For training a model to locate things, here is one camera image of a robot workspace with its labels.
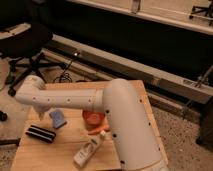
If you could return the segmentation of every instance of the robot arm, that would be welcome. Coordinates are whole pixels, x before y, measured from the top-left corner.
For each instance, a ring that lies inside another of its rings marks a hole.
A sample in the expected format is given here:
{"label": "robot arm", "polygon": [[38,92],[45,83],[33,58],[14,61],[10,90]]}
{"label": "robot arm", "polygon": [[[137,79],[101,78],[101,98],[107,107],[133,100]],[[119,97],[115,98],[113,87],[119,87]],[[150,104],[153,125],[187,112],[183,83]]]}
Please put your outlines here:
{"label": "robot arm", "polygon": [[45,90],[43,80],[29,76],[15,97],[38,112],[50,107],[104,112],[123,170],[168,170],[140,97],[126,80],[112,80],[104,90]]}

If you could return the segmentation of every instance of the wooden table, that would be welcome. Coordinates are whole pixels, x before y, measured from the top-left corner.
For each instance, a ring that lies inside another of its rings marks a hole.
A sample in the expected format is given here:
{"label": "wooden table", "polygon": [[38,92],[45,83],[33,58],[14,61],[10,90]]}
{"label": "wooden table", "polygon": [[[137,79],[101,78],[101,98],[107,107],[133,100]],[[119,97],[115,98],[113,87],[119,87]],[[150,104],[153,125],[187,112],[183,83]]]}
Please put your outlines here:
{"label": "wooden table", "polygon": [[[155,136],[161,148],[163,157],[167,161],[167,156],[162,144],[155,118],[142,81],[131,81],[141,95],[148,118],[155,132]],[[107,82],[89,83],[63,83],[47,84],[47,89],[103,89]],[[30,109],[28,120],[24,128],[20,146],[17,149],[12,171],[85,171],[85,170],[119,170],[115,147],[111,139],[111,134],[107,133],[107,138],[96,151],[87,165],[80,169],[73,162],[73,156],[88,140],[84,121],[81,117],[82,110],[62,109],[67,124],[58,130],[52,128],[52,120],[48,115],[42,121],[33,108]],[[31,124],[56,132],[57,136],[52,144],[33,139],[25,135]]]}

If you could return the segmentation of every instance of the black office chair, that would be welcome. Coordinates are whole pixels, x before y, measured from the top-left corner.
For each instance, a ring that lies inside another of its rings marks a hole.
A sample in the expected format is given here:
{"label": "black office chair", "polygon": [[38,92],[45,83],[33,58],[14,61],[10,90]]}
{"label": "black office chair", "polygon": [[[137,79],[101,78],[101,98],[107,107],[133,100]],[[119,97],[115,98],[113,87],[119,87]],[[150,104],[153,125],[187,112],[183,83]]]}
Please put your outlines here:
{"label": "black office chair", "polygon": [[210,0],[210,1],[211,3],[208,7],[193,6],[192,12],[189,15],[189,18],[192,19],[194,17],[193,14],[205,12],[205,16],[210,18],[209,26],[211,26],[213,24],[213,0]]}
{"label": "black office chair", "polygon": [[[64,69],[66,67],[64,63],[46,60],[44,54],[40,53],[42,47],[52,39],[53,34],[44,25],[38,22],[30,22],[29,17],[26,16],[27,10],[23,7],[24,5],[25,0],[0,1],[0,31],[2,31],[2,34],[8,32],[7,28],[11,28],[13,23],[17,25],[28,20],[27,23],[30,24],[30,28],[26,31],[8,38],[0,38],[0,57],[2,59],[11,58],[9,61],[10,72],[6,79],[6,84],[10,84],[8,94],[11,96],[16,93],[14,87],[31,72],[35,72],[36,75],[44,79],[39,68],[59,66]],[[24,59],[28,59],[29,63],[23,63]],[[26,70],[17,78],[14,78],[11,73],[19,67],[26,68]]]}

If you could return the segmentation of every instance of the speckled floor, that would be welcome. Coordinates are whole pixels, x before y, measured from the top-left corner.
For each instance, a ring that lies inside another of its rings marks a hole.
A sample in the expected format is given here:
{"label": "speckled floor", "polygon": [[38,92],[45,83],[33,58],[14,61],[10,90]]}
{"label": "speckled floor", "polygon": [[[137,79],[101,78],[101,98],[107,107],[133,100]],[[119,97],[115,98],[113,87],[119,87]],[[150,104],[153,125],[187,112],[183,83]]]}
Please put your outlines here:
{"label": "speckled floor", "polygon": [[[6,61],[0,60],[0,87],[8,72]],[[49,70],[46,78],[49,82],[60,70]],[[72,74],[74,80],[82,77]],[[0,122],[0,139],[18,138],[24,126],[29,110],[28,106],[17,103],[7,95],[8,87],[0,91],[0,110],[9,116],[6,122]],[[199,126],[182,118],[152,107],[159,131],[164,143],[171,171],[213,171],[213,152],[195,143],[199,135]],[[15,156],[15,145],[0,147],[0,171],[9,171]]]}

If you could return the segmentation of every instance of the blue sponge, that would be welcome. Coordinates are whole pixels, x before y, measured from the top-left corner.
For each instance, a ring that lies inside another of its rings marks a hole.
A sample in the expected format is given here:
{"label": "blue sponge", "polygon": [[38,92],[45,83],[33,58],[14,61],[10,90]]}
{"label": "blue sponge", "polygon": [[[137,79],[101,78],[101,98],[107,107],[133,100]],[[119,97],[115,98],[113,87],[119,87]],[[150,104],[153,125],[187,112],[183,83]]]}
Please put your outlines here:
{"label": "blue sponge", "polygon": [[60,109],[55,109],[49,113],[50,117],[53,120],[53,128],[60,128],[67,123],[64,119],[64,114]]}

